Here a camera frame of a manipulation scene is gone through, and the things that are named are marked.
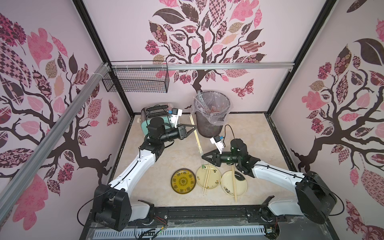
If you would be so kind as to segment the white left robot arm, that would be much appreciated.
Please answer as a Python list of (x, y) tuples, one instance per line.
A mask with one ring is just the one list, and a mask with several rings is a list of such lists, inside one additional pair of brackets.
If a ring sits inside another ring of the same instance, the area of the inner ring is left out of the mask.
[(163, 118), (155, 117), (150, 120), (147, 129), (148, 134), (131, 164), (109, 184), (101, 184), (96, 188), (92, 207), (93, 222), (120, 232), (130, 222), (149, 218), (153, 208), (151, 203), (130, 202), (135, 186), (159, 159), (166, 148), (166, 142), (187, 138), (197, 126), (172, 126), (165, 123)]

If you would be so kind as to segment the disposable chopsticks red print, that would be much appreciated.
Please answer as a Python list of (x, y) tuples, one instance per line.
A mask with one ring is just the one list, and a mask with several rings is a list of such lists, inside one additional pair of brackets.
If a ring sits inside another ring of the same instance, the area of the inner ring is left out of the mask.
[(234, 188), (234, 198), (235, 198), (235, 203), (238, 202), (238, 197), (237, 197), (237, 186), (236, 186), (236, 177), (235, 177), (235, 164), (232, 165), (232, 179), (233, 179), (233, 188)]

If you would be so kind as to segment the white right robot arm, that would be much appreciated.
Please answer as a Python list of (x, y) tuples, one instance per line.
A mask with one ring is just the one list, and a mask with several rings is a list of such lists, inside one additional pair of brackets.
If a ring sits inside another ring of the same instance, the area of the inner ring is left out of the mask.
[(223, 150), (224, 141), (221, 138), (211, 138), (211, 143), (216, 149), (203, 154), (203, 160), (216, 167), (233, 165), (243, 175), (266, 180), (295, 194), (292, 198), (269, 198), (265, 201), (261, 207), (272, 216), (304, 216), (322, 225), (331, 215), (337, 197), (317, 173), (309, 171), (303, 174), (270, 165), (251, 156), (241, 139), (231, 140), (228, 152)]

